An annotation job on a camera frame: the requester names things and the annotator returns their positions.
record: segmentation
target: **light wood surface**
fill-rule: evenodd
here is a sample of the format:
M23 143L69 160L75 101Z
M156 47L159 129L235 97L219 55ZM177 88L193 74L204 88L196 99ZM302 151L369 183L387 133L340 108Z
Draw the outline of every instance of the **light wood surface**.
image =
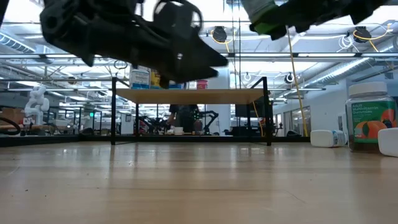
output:
M309 144L0 150L1 224L396 224L398 159Z
M248 104L262 97L260 89L246 90L128 90L117 94L140 104Z

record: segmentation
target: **ceiling light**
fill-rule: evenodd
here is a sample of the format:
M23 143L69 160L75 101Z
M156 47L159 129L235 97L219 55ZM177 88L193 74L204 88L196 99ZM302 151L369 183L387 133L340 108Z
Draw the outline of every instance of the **ceiling light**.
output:
M5 55L0 55L0 58L6 58L6 59L30 59L30 58L40 58L39 55L29 55L29 54L5 54Z
M6 89L7 91L32 91L33 89Z
M55 96L65 97L65 95L62 95L62 94L59 94L59 93L56 93L56 92L53 92L53 91L50 91L49 93L51 93L51 94L53 94Z
M398 57L398 53L363 53L362 57Z
M39 84L37 82L29 82L29 81L19 81L17 83L22 84L22 85L26 85L26 86L33 86L33 87L41 86L41 84Z
M77 58L77 56L72 54L47 54L47 58Z
M294 81L294 76L290 72L288 75L285 76L285 83L286 84L291 84Z
M299 57L354 57L354 53L310 53L310 54L298 54Z
M87 89L84 89L84 88L82 88L82 89L77 89L77 91L108 91L109 89L89 89L89 88L87 88Z
M48 89L47 91L75 91L74 89Z
M243 76L243 78L244 78L246 81L250 81L250 80L251 80L251 75L249 75L249 72L246 72L246 74L245 74L245 76Z
M225 43L227 35L223 26L216 26L211 34L217 42Z
M43 35L30 35L27 37L24 37L25 39L40 39L43 38Z
M71 99L78 100L78 101L87 101L88 99L82 96L68 96Z
M235 54L236 57L290 57L290 54L282 54L282 53L240 53Z

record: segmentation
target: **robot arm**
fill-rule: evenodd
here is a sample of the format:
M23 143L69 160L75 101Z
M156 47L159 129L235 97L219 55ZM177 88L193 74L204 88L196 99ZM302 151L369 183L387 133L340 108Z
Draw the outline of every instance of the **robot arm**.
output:
M295 27L296 32L301 33L309 30L311 25L343 16L351 16L353 23L358 24L390 0L289 0L281 6L276 6L274 0L241 1L252 20L250 29L276 40L286 35L286 26ZM255 21L253 18L258 14L260 4L254 2L269 8Z
M199 38L201 12L186 0L161 0L154 21L135 14L137 0L46 0L40 15L45 40L93 66L102 55L156 69L163 87L217 76L228 61ZM199 26L192 27L198 14Z
M9 0L0 1L0 25ZM254 11L242 0L247 12ZM144 0L44 0L40 15L45 40L93 66L95 55L102 55L156 69L162 87L169 80L177 83L217 76L211 67L226 66L228 61L199 38L202 17L199 9L187 0L160 0L154 21L135 14ZM251 30L264 25L260 34L278 39L286 34L285 26L304 32L311 25L350 15L355 24L373 13L388 0L289 0L252 21ZM164 6L157 10L161 3ZM199 26L192 27L193 14Z

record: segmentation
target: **white container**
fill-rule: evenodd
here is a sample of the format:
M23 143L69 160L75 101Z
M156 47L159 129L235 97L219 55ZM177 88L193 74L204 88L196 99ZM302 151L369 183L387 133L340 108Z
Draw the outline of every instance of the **white container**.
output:
M147 90L150 87L150 71L147 68L139 67L130 71L130 89Z
M398 157L398 128L379 131L379 149L385 156Z
M184 133L183 127L174 127L174 134L182 135Z
M311 132L311 145L314 147L343 147L347 137L342 131L316 130Z

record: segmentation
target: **white bottle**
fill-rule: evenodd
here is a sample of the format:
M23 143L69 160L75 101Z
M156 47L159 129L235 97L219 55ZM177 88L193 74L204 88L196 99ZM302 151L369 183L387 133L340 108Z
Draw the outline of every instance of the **white bottle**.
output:
M316 130L311 132L311 145L314 147L343 147L347 137L342 131Z

